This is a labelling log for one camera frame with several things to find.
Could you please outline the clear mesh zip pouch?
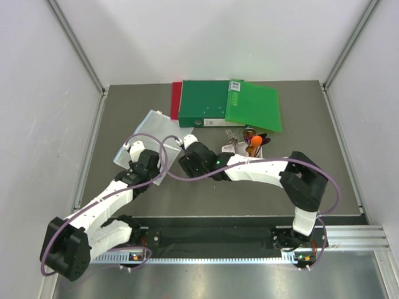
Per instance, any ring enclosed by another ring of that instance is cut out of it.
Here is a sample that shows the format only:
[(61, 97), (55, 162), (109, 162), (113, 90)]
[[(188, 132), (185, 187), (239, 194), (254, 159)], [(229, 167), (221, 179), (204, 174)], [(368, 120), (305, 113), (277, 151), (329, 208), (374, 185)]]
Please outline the clear mesh zip pouch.
[[(159, 111), (150, 110), (133, 133), (146, 133), (162, 141), (168, 135), (175, 135), (182, 140), (186, 135), (191, 134), (192, 131), (193, 127), (181, 128), (178, 121), (172, 120), (170, 117), (162, 114)], [(129, 140), (129, 144), (137, 141), (142, 141), (146, 149), (159, 152), (160, 147), (155, 140), (146, 136), (137, 136), (131, 138)], [(170, 169), (171, 165), (180, 154), (181, 148), (178, 146), (175, 140), (170, 138), (165, 142), (165, 149), (168, 155), (167, 167)], [(122, 145), (118, 153), (115, 155), (113, 162), (116, 165), (127, 169), (129, 160), (130, 155)]]

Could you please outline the white divided plastic container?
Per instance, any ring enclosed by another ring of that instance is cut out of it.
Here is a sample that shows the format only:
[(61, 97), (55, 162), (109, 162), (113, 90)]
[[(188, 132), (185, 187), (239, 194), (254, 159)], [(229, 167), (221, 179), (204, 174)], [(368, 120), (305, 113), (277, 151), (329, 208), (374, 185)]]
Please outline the white divided plastic container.
[[(246, 152), (246, 147), (247, 147), (247, 146), (248, 146), (248, 145), (247, 145), (245, 142), (241, 142), (240, 144), (237, 145), (237, 148), (234, 149), (233, 146), (232, 146), (231, 144), (228, 144), (228, 145), (224, 145), (224, 146), (221, 148), (221, 152), (222, 152), (222, 153), (234, 153), (234, 154), (239, 154), (239, 155), (241, 155), (241, 156), (249, 157), (248, 154), (247, 154), (247, 152)], [(253, 158), (263, 158), (263, 156), (262, 156), (262, 150), (261, 150), (261, 152), (259, 153), (258, 156), (253, 157)]]

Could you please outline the copper spoon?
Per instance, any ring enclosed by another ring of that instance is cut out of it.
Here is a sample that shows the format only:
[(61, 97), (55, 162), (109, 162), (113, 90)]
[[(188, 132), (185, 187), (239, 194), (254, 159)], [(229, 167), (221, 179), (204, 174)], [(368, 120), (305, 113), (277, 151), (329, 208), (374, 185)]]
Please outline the copper spoon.
[(254, 156), (256, 149), (252, 145), (249, 145), (246, 147), (246, 152), (247, 152), (248, 156)]

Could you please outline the silver spoon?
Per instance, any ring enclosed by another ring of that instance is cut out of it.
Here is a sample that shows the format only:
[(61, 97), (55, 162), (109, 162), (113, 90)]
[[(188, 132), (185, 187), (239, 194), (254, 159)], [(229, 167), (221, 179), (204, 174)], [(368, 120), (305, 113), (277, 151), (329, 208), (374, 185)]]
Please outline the silver spoon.
[(256, 136), (256, 131), (255, 130), (244, 130), (243, 131), (243, 137), (244, 140), (251, 140), (253, 136)]

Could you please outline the orange plastic spoon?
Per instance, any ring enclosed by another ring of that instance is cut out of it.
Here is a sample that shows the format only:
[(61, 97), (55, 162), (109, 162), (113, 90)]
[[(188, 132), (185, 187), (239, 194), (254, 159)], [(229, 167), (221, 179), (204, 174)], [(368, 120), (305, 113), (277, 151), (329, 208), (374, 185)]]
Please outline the orange plastic spoon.
[(252, 139), (250, 140), (250, 144), (253, 147), (255, 147), (256, 151), (257, 151), (257, 147), (262, 143), (262, 138), (258, 135), (253, 136)]

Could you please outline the black iridescent spoon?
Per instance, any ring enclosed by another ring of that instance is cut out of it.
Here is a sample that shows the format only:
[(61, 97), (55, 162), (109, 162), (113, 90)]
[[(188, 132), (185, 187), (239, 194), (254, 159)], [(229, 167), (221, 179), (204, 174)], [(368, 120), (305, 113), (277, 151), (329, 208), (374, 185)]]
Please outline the black iridescent spoon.
[(260, 133), (258, 134), (258, 136), (262, 138), (262, 143), (257, 147), (256, 156), (258, 156), (261, 152), (262, 146), (268, 144), (271, 141), (271, 139), (267, 136), (267, 133)]

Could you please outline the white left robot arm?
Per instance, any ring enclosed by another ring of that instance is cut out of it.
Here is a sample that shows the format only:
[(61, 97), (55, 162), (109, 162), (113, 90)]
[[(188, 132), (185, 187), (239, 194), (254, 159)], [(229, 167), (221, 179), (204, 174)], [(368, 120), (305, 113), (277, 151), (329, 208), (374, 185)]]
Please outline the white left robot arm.
[(126, 146), (125, 151), (130, 156), (128, 169), (119, 172), (86, 206), (49, 222), (39, 257), (43, 276), (58, 273), (73, 282), (99, 255), (121, 244), (134, 247), (140, 243), (142, 233), (133, 221), (111, 216), (159, 177), (159, 154), (141, 141)]

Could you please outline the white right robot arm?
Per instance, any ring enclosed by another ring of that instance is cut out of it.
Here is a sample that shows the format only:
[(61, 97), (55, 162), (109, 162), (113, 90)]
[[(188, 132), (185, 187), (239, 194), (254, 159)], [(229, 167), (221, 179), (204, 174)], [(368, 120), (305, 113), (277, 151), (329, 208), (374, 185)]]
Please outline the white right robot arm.
[(232, 152), (215, 154), (194, 135), (177, 139), (183, 149), (179, 165), (190, 179), (251, 181), (283, 189), (293, 203), (291, 239), (303, 247), (314, 238), (314, 226), (328, 179), (305, 154), (294, 151), (276, 160), (247, 157)]

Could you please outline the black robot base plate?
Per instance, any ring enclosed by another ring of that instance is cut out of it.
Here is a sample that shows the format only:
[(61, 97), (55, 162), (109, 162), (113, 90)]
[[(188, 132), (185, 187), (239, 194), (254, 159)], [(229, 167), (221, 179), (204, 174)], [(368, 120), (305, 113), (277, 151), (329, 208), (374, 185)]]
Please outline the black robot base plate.
[(152, 226), (113, 251), (142, 249), (162, 254), (259, 255), (271, 250), (312, 247), (312, 236), (293, 229), (268, 227), (156, 227)]

